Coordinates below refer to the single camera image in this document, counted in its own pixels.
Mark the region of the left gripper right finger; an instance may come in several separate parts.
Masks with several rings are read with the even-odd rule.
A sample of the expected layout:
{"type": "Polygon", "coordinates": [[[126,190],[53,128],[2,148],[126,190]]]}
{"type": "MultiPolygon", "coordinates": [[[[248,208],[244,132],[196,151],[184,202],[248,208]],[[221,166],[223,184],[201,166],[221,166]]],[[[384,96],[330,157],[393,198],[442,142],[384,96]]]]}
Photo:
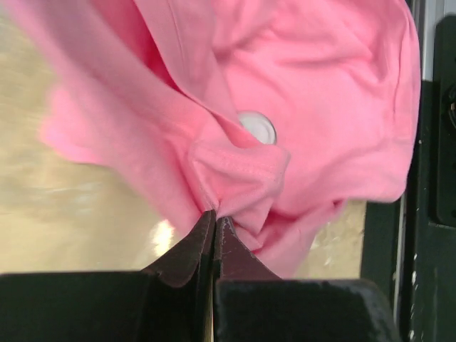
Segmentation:
{"type": "Polygon", "coordinates": [[[396,341],[384,295],[364,279],[280,279],[217,222],[216,341],[396,341]]]}

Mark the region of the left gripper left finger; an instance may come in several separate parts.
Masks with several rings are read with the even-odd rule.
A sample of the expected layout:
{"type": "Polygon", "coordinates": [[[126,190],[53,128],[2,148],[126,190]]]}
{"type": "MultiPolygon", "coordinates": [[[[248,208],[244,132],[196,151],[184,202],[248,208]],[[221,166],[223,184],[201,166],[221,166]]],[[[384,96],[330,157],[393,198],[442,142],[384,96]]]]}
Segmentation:
{"type": "Polygon", "coordinates": [[[3,341],[210,341],[216,215],[140,271],[1,276],[3,341]]]}

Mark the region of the pink t-shirt garment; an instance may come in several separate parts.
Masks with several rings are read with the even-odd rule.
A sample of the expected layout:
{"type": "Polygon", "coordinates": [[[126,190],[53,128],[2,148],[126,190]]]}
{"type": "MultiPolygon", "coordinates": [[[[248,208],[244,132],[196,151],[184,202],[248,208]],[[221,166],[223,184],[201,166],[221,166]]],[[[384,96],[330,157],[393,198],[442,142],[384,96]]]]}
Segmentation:
{"type": "Polygon", "coordinates": [[[41,137],[188,232],[231,217],[279,276],[347,201],[405,190],[420,50],[404,1],[6,1],[59,82],[41,137]],[[239,122],[275,127],[265,145],[239,122]]]}

